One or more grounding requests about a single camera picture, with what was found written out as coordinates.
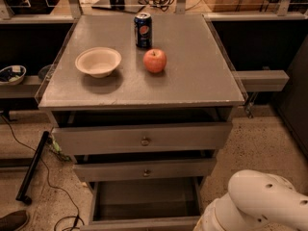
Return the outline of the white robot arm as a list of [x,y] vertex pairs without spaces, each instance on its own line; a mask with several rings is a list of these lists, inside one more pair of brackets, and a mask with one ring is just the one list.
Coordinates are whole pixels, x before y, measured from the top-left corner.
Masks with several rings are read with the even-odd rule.
[[279,223],[308,231],[308,197],[284,177],[241,170],[228,182],[228,192],[209,204],[193,231],[254,231]]

